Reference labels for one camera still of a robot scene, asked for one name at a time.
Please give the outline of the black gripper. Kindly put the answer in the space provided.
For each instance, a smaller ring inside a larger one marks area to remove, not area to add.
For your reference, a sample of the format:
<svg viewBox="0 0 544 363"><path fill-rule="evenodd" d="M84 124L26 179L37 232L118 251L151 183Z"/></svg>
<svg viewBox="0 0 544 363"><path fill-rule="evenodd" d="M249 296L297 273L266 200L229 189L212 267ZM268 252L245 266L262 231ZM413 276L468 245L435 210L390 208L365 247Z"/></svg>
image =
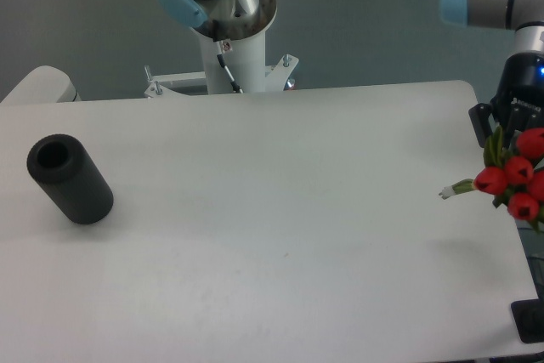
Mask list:
<svg viewBox="0 0 544 363"><path fill-rule="evenodd" d="M480 147L494 133L493 117L505 133L523 132L543 125L543 55L520 53L504 65L491 104L477 103L468 110Z"/></svg>

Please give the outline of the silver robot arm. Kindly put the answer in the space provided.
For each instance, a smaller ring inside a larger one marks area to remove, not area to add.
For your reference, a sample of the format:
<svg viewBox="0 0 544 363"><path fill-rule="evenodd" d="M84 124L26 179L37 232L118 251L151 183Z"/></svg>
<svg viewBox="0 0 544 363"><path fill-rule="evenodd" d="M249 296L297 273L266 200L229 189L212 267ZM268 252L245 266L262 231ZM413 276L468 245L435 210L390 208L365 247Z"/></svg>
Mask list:
<svg viewBox="0 0 544 363"><path fill-rule="evenodd" d="M277 0L157 0L200 44L203 81L210 94L281 92L298 60L287 54L265 63L265 34ZM510 145L543 124L543 0L439 0L442 20L459 26L505 29L514 49L496 95L469 111L478 142L501 133Z"/></svg>

